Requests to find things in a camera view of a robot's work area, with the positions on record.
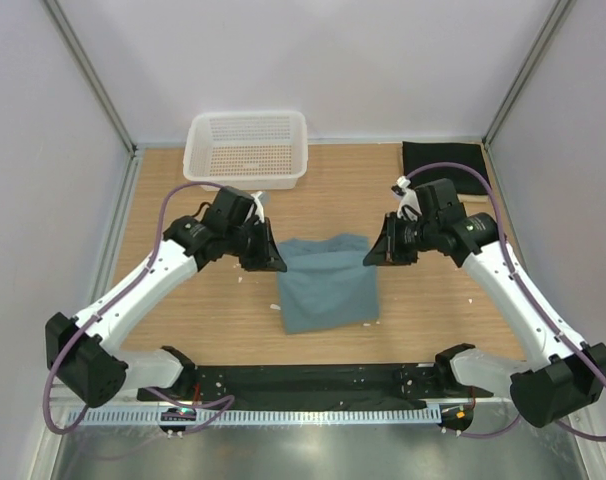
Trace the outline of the teal blue t-shirt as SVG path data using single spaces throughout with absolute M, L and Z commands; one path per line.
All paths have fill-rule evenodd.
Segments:
M 362 264 L 368 239 L 343 233 L 327 240 L 290 239 L 278 245 L 287 271 L 277 275 L 288 334 L 328 330 L 379 319 L 377 270 Z

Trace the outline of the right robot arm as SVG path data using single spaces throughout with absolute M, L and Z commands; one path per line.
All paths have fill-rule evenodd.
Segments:
M 544 298 L 519 265 L 492 215 L 470 215 L 454 184 L 440 179 L 414 187 L 401 177 L 392 188 L 396 211 L 363 263 L 405 266 L 437 251 L 464 270 L 491 298 L 525 358 L 512 361 L 461 344 L 437 355 L 435 387 L 455 396 L 467 386 L 509 398 L 521 417 L 544 427 L 595 403 L 606 379 L 606 345 L 590 345 Z

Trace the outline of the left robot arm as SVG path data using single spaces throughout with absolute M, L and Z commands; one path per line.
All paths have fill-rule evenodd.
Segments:
M 170 346 L 147 353 L 121 346 L 164 297 L 224 256 L 237 258 L 248 272 L 286 271 L 264 197 L 223 186 L 197 214 L 159 223 L 151 253 L 115 287 L 72 317 L 57 313 L 48 320 L 50 372 L 89 408 L 147 388 L 175 400 L 190 398 L 198 375 L 185 354 Z

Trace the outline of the folded black t-shirt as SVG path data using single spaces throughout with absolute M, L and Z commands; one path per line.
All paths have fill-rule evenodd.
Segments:
M 475 170 L 489 182 L 483 151 L 480 145 L 471 143 L 402 143 L 403 173 L 405 175 L 427 165 L 450 162 Z M 411 183 L 421 185 L 439 179 L 449 179 L 458 194 L 485 196 L 486 189 L 479 180 L 466 171 L 439 167 L 425 170 L 412 177 Z

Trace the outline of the white perforated plastic basket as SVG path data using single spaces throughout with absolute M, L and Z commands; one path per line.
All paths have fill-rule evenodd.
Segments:
M 298 111 L 202 113 L 188 130 L 183 175 L 242 190 L 289 190 L 306 174 L 308 157 L 307 122 Z

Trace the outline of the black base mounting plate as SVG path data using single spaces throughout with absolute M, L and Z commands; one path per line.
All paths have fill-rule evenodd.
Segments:
M 200 366 L 184 399 L 235 397 L 237 410 L 412 410 L 428 399 L 490 398 L 479 387 L 447 378 L 440 367 L 416 363 Z

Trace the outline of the aluminium front frame rail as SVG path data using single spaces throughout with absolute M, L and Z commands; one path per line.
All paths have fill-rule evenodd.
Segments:
M 211 408 L 227 395 L 234 406 L 252 411 L 418 410 L 437 398 L 509 398 L 527 403 L 587 404 L 581 363 L 570 358 L 543 370 L 520 362 L 478 359 L 473 349 L 456 357 L 441 353 L 430 366 L 419 364 L 196 366 L 171 348 L 153 352 L 100 353 L 66 358 L 51 368 L 67 393 L 98 408 L 123 392 L 139 401 L 188 401 Z

